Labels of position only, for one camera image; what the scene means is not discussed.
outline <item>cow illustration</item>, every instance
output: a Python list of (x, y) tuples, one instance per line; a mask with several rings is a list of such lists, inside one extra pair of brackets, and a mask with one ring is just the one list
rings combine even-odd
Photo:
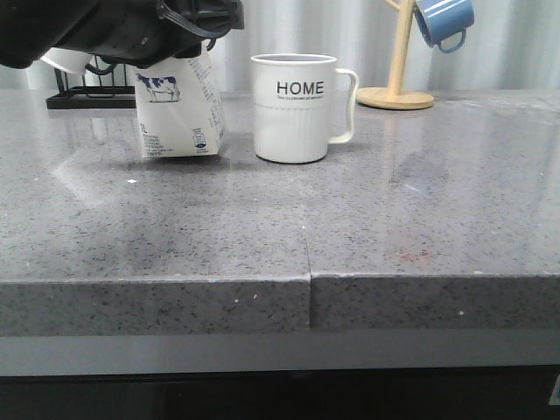
[[(181, 92), (177, 87), (177, 79), (168, 77), (146, 77), (136, 73), (136, 79), (141, 81), (150, 94), (150, 102), (177, 102), (181, 100)], [(158, 94), (169, 95), (168, 100), (158, 98)]]

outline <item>wooden base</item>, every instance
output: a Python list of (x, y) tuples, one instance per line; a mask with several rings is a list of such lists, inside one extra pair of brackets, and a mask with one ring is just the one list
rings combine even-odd
[(434, 104), (431, 94), (403, 90), (398, 96), (393, 96), (389, 95), (386, 87), (363, 87), (358, 89), (356, 99), (369, 107), (383, 109), (424, 109)]

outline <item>mug handle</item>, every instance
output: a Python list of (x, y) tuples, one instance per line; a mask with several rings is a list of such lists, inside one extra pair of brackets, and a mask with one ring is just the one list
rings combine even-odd
[(465, 43), (465, 38), (466, 38), (466, 29), (461, 31), (461, 40), (454, 47), (445, 49), (441, 46), (441, 41), (437, 43), (437, 46), (439, 47), (439, 51), (441, 51), (442, 53), (446, 53), (446, 54), (452, 53), (454, 51), (457, 51), (461, 46), (463, 46), (463, 44)]
[(354, 135), (354, 107), (356, 104), (356, 91), (360, 79), (358, 74), (347, 68), (335, 68), (336, 74), (347, 74), (350, 76), (350, 89), (348, 90), (348, 97), (346, 98), (346, 131), (339, 136), (332, 136), (329, 138), (329, 144), (341, 144), (349, 141)]

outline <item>black robotic arm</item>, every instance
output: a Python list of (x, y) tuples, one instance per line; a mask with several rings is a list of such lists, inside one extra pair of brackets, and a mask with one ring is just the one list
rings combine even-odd
[(241, 0), (0, 0), (0, 64), (26, 68), (56, 46), (149, 67), (243, 26)]

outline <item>white mug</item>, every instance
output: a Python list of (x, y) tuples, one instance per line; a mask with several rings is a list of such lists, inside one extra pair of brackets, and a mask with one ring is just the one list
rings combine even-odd
[[(286, 164), (323, 158), (328, 144), (354, 135), (354, 104), (358, 76), (336, 68), (336, 59), (317, 54), (262, 54), (251, 58), (255, 105), (255, 153)], [(346, 132), (329, 136), (334, 75), (348, 74)]]
[(87, 52), (51, 48), (41, 60), (59, 70), (70, 74), (86, 74), (86, 64), (94, 56)]

